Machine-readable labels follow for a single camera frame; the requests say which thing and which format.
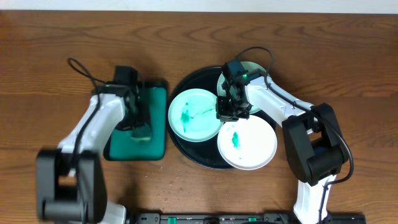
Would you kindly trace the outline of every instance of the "brown wooden surface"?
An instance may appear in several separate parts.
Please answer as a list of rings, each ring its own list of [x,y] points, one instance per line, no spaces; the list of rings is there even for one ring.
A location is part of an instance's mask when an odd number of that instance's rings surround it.
[[[356,166],[333,186],[328,209],[398,223],[397,16],[51,11],[0,12],[0,223],[38,222],[36,154],[56,146],[88,106],[91,83],[68,57],[103,80],[115,65],[131,65],[173,90],[190,72],[253,45],[274,51],[279,86],[335,110]],[[269,61],[264,52],[247,59]],[[133,211],[290,210],[297,180],[280,128],[277,136],[275,157],[254,171],[196,165],[167,136],[161,161],[103,161],[108,197]]]

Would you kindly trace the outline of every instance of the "white plate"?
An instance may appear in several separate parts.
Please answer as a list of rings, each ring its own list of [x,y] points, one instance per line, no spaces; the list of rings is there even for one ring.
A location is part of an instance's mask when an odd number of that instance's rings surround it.
[[[260,68],[263,71],[266,71],[262,66],[260,66],[259,64],[256,64],[254,62],[241,62],[243,65],[243,68],[248,70],[249,72]],[[217,94],[219,96],[226,96],[225,90],[223,90],[223,88],[221,87],[221,85],[224,83],[225,81],[225,77],[224,75],[221,73],[220,77],[218,78],[217,81]],[[256,107],[256,106],[252,106],[251,110],[250,110],[250,114],[254,114],[256,112],[260,111],[260,108]]]
[[[277,139],[273,128],[263,119],[226,122],[218,133],[218,150],[224,160],[243,170],[258,169],[274,157]]]
[[[169,108],[169,123],[174,133],[190,142],[214,137],[223,122],[216,118],[217,96],[207,90],[191,89],[178,94]]]

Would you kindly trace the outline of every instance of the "wooden table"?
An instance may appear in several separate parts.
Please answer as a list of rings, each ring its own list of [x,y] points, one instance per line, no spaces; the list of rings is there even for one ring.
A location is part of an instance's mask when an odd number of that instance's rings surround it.
[[[56,146],[88,107],[91,83],[66,63],[110,80],[130,65],[169,90],[190,72],[253,45],[272,49],[275,82],[332,105],[355,159],[354,176],[332,187],[328,209],[398,223],[398,17],[342,14],[0,12],[0,223],[37,223],[35,157]],[[246,59],[267,66],[264,52]],[[161,161],[103,160],[108,197],[133,212],[262,213],[291,210],[297,179],[281,129],[259,170],[212,170],[167,136]],[[338,177],[344,176],[348,165]]]

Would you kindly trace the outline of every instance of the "round black tray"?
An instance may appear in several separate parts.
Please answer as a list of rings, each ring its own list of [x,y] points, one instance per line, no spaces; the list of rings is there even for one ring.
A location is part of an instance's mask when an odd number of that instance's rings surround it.
[[[212,92],[217,96],[217,81],[221,75],[221,67],[206,67],[191,73],[185,77],[174,89],[170,95],[169,102],[167,103],[167,111],[174,98],[185,90],[192,88],[200,88]],[[275,130],[276,122],[271,119],[265,112],[259,111],[253,115],[258,116],[267,121],[271,127]],[[167,120],[167,129],[169,130],[170,137],[174,142],[177,149],[191,159],[193,162],[200,164],[205,167],[213,169],[232,169],[220,155],[217,146],[218,134],[211,139],[203,142],[189,142],[178,137],[170,127],[170,123]]]

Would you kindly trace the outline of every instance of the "cable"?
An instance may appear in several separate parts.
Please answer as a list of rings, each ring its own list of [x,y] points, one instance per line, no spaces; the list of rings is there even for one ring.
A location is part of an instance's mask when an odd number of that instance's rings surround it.
[[[83,70],[83,72],[81,70],[77,69],[74,66],[73,63],[77,64]],[[97,95],[97,98],[98,98],[97,99],[97,104],[95,105],[94,111],[92,112],[92,114],[90,114],[90,116],[88,117],[88,119],[86,120],[84,125],[81,127],[81,129],[80,129],[80,131],[79,131],[79,133],[77,134],[77,137],[76,137],[75,147],[73,148],[72,158],[70,159],[71,167],[76,168],[76,157],[77,157],[77,154],[78,154],[78,151],[79,151],[80,142],[81,142],[81,138],[83,137],[83,133],[85,132],[85,129],[87,128],[88,124],[94,118],[95,114],[97,113],[97,111],[100,109],[100,106],[101,106],[100,91],[98,90],[98,87],[97,87],[95,81],[102,82],[102,83],[104,83],[104,81],[93,77],[91,75],[91,73],[87,70],[87,68],[84,67],[78,60],[76,60],[74,58],[68,58],[68,64],[76,72],[80,73],[81,75],[83,75],[85,77],[88,77],[91,80],[91,82],[92,82],[92,84],[94,86],[95,94]]]
[[[290,103],[292,106],[295,106],[295,107],[297,107],[298,109],[303,110],[304,112],[306,112],[306,113],[310,114],[311,116],[313,116],[314,118],[316,118],[319,122],[321,122],[321,123],[323,123],[324,125],[328,126],[328,127],[331,129],[331,131],[333,132],[333,134],[336,135],[336,136],[338,137],[340,143],[341,143],[341,144],[346,148],[346,150],[347,150],[347,153],[348,153],[348,160],[349,160],[349,172],[348,172],[347,176],[345,176],[344,178],[339,179],[339,180],[334,180],[334,181],[326,182],[326,183],[324,184],[324,186],[323,186],[321,204],[320,204],[320,208],[319,208],[319,217],[318,217],[318,223],[321,224],[321,222],[322,222],[322,208],[323,208],[323,204],[325,203],[325,196],[326,196],[326,191],[328,190],[328,186],[329,186],[329,185],[332,185],[332,184],[339,184],[339,183],[342,183],[342,182],[344,182],[344,181],[347,181],[347,180],[353,175],[353,172],[354,172],[354,159],[353,159],[353,155],[352,155],[351,150],[349,149],[349,147],[348,147],[346,141],[343,139],[343,137],[338,133],[338,131],[335,129],[335,127],[333,127],[333,125],[331,125],[331,123],[330,123],[327,119],[322,118],[321,116],[317,115],[316,113],[314,113],[314,112],[312,112],[312,111],[310,111],[310,110],[304,108],[303,106],[298,105],[295,101],[291,101],[291,100],[287,99],[285,96],[283,96],[283,95],[280,94],[278,91],[274,90],[273,87],[271,87],[271,84],[268,83],[268,81],[267,81],[267,76],[268,76],[269,71],[270,71],[271,68],[272,68],[273,63],[274,63],[274,54],[273,54],[269,49],[267,49],[267,48],[265,48],[265,47],[250,47],[250,48],[248,48],[248,49],[246,49],[246,50],[243,50],[241,53],[239,53],[239,54],[236,56],[236,58],[239,58],[240,56],[242,56],[243,53],[245,53],[245,52],[247,52],[248,50],[251,50],[251,49],[262,49],[262,50],[265,50],[265,51],[267,51],[267,52],[269,53],[269,55],[271,56],[271,63],[269,64],[269,66],[268,66],[268,68],[267,68],[267,70],[266,70],[266,72],[265,72],[265,74],[264,74],[264,81],[265,81],[265,84],[266,84],[267,88],[269,88],[269,89],[270,89],[273,93],[275,93],[275,95],[277,95],[278,97],[280,97],[280,98],[282,98],[283,100],[285,100],[286,102]]]

